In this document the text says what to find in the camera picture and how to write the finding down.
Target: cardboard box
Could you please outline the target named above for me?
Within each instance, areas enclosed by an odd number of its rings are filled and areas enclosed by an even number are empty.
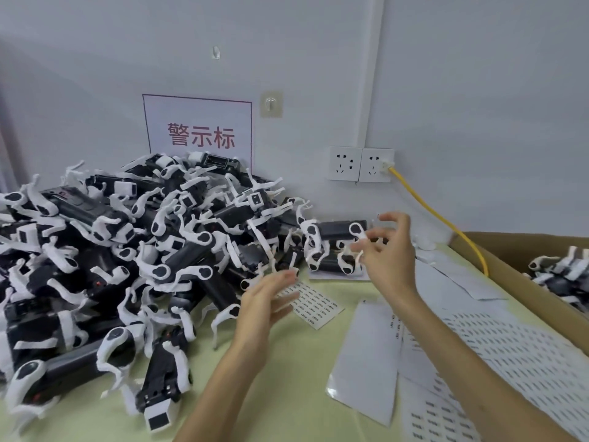
[[[568,247],[589,248],[589,238],[546,234],[465,233],[487,260],[489,277],[537,317],[589,356],[589,319],[522,275],[538,256],[566,256]],[[475,252],[459,236],[450,248],[481,269]]]

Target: electrical outlet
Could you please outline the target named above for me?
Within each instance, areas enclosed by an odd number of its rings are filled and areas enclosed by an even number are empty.
[[[358,181],[362,149],[330,147],[328,149],[328,180]]]
[[[383,170],[383,163],[394,164],[395,151],[393,149],[362,149],[362,162],[358,181],[363,183],[388,183],[392,181],[391,174]]]

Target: hand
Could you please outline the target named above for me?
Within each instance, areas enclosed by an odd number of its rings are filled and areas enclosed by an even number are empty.
[[[232,348],[247,358],[255,374],[268,358],[270,328],[292,312],[293,307],[288,304],[298,298],[298,292],[284,297],[276,295],[295,282],[294,271],[269,274],[241,297]]]
[[[397,222],[397,229],[377,227],[366,231],[368,239],[383,237],[386,245],[362,239],[353,243],[352,251],[364,251],[362,263],[368,276],[391,306],[396,299],[418,296],[415,286],[415,249],[409,229],[411,219],[402,212],[387,212],[378,216],[381,222]]]

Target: table surface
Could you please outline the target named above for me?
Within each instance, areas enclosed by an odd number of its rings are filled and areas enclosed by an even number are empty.
[[[448,247],[438,248],[454,261],[476,271],[475,267]],[[387,428],[329,398],[325,393],[328,376],[358,301],[375,299],[378,291],[370,282],[308,281],[305,272],[301,278],[315,290],[345,307],[345,310],[318,331],[294,314],[276,324],[270,335],[268,364],[247,395],[234,429],[233,440],[402,441],[398,396],[391,426]],[[523,305],[505,295],[509,312],[518,319],[549,329]],[[201,307],[199,305],[195,310],[194,316],[200,316]],[[104,442],[109,437],[125,442],[172,440],[232,339],[233,320],[220,325],[220,345],[216,351],[212,349],[212,315],[209,314],[198,330],[197,340],[191,343],[188,350],[194,378],[193,389],[183,395],[180,418],[172,428],[150,436],[143,416],[126,415],[120,393],[100,399],[101,392],[113,384],[114,377],[105,374],[66,394],[43,420],[29,426],[21,440]],[[147,363],[144,357],[139,358],[133,368],[133,376],[143,377]],[[4,406],[0,405],[0,440],[9,439],[11,428],[12,418],[6,415]]]

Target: yellow cable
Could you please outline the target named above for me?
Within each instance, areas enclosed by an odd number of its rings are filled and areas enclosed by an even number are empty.
[[[407,183],[405,181],[405,179],[403,178],[403,176],[397,172],[397,170],[394,168],[394,166],[389,166],[389,172],[391,172],[395,177],[399,178],[399,181],[401,182],[401,184],[403,186],[405,186],[405,189],[407,189],[409,191],[409,193],[411,195],[413,195],[414,199],[417,200],[419,202],[419,204],[421,206],[423,206],[424,208],[426,208],[431,214],[433,214],[438,220],[440,220],[441,222],[443,222],[445,225],[447,225],[452,231],[454,231],[456,234],[458,234],[460,237],[462,237],[466,243],[474,250],[474,252],[476,253],[476,256],[479,258],[479,260],[481,261],[481,265],[482,265],[482,272],[484,273],[484,275],[486,277],[489,277],[489,267],[487,266],[487,261],[485,260],[485,258],[483,257],[483,255],[481,254],[481,252],[479,251],[479,249],[476,247],[476,245],[472,242],[471,239],[469,239],[468,237],[466,237],[464,235],[464,233],[462,231],[460,231],[456,226],[454,226],[452,224],[452,222],[446,220],[445,218],[443,218],[440,214],[438,214],[430,205],[428,205],[418,194],[417,192],[415,192],[413,190],[413,188],[409,185],[409,183]]]

